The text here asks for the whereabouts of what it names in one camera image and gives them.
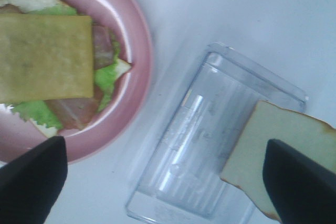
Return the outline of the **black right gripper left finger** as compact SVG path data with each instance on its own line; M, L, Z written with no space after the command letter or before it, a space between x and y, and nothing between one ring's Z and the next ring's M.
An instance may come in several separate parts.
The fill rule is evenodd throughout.
M66 142L54 136L1 168L1 223L44 223L68 174Z

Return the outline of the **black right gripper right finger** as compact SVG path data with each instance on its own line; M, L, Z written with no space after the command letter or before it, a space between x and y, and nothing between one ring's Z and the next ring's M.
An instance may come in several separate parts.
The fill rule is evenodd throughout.
M281 140L267 142L263 182L282 223L335 223L335 173Z

